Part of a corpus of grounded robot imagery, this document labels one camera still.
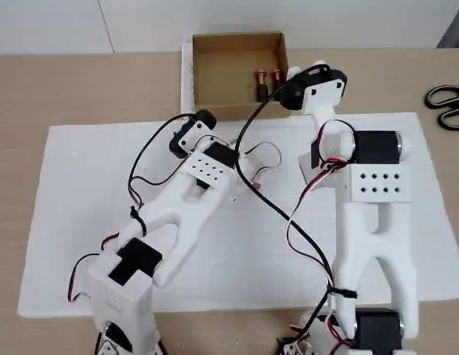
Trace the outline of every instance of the robotic arm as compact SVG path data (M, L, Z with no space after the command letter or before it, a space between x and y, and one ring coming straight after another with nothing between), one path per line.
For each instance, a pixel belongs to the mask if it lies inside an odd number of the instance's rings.
M337 252L329 317L317 317L305 337L306 355L413 354L401 350L403 337L418 332L415 268L410 255L411 191L406 159L407 139L399 132L334 128L334 107L344 93L347 77L317 62L309 71L290 68L280 90L287 109L301 109L320 133L312 137L310 154L301 156L306 180L326 157L346 163L330 177L336 190ZM215 118L207 111L183 124L170 150L184 164L165 189L146 204L89 268L88 290L96 327L103 341L100 355L166 354L151 310L152 289L165 287L195 247L206 221L224 201L245 186L234 169L238 161L246 177L255 177L257 162L220 143L212 133ZM146 242L146 233L166 224L178 227L172 250L165 256ZM377 258L392 289L393 310L356 309L358 280L367 261ZM301 318L304 327L309 314ZM349 339L337 346L324 321L337 323ZM286 344L284 354L300 354Z
M195 247L206 221L223 201L241 191L235 161L239 160L245 176L255 177L260 169L256 159L239 156L220 143L224 140L213 134L214 126L214 117L203 110L175 134L170 150L186 161L89 268L93 317L103 332L100 355L165 353L151 310L154 285L168 285ZM178 233L163 257L145 236L166 224L176 225Z

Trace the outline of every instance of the cable tie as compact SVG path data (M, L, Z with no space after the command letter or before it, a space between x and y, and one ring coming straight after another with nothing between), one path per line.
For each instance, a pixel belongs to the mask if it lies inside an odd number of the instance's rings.
M345 288L336 288L331 286L329 283L327 284L327 292L328 294L340 294L344 298L357 298L357 292L353 290L347 290Z
M135 209L134 206L131 206L131 218L134 218L137 222L139 222L140 226L142 227L142 236L145 237L147 235L147 227L146 224L143 222L142 218L139 216L139 212Z

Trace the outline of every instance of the white foam board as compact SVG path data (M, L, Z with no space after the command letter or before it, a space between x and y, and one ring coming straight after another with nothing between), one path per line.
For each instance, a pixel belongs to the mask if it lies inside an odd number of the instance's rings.
M414 113L342 115L357 129L395 129L410 136L413 179L412 241L418 268L420 300L459 297L459 252L449 224L421 125ZM30 228L18 312L25 317L89 315L85 299L66 300L69 275L82 255L98 251L100 242L129 220L126 179L135 155L160 123L50 127L35 211ZM169 131L175 130L175 124ZM232 139L241 122L219 123L218 134ZM262 179L263 192L290 210L303 189L297 158L309 149L309 120L260 120L247 145L273 141L283 163ZM155 180L176 165L167 149L171 132L143 156L139 170ZM138 186L151 199L159 189ZM298 222L319 242L328 258L336 252L334 192L310 193ZM165 289L155 289L154 311L284 308L315 305L325 290L319 268L293 254L285 244L284 220L248 192L227 202L210 219L194 253ZM164 253L174 229L154 234ZM293 235L299 248L309 245ZM84 287L88 262L78 270L75 290ZM358 287L359 303L390 301L390 290L375 262Z

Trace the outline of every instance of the white wall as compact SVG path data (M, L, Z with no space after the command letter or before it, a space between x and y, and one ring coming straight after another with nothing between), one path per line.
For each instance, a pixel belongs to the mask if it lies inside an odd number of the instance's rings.
M117 52L281 30L291 48L436 47L459 0L101 0ZM110 53L98 0L0 0L0 53Z
M0 0L0 54L111 52L97 0Z

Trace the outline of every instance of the black scissor handle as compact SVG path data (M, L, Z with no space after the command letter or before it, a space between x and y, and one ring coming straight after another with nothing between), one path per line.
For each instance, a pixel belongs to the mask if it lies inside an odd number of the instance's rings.
M459 124L449 123L449 119L457 115L459 115L459 106L453 107L450 111L441 113L438 116L438 124L449 131L459 131Z
M456 96L452 98L447 98L442 101L433 101L432 98L438 92L452 92ZM440 85L428 91L424 97L424 104L429 109L440 109L442 107L456 107L459 106L459 87L456 85Z

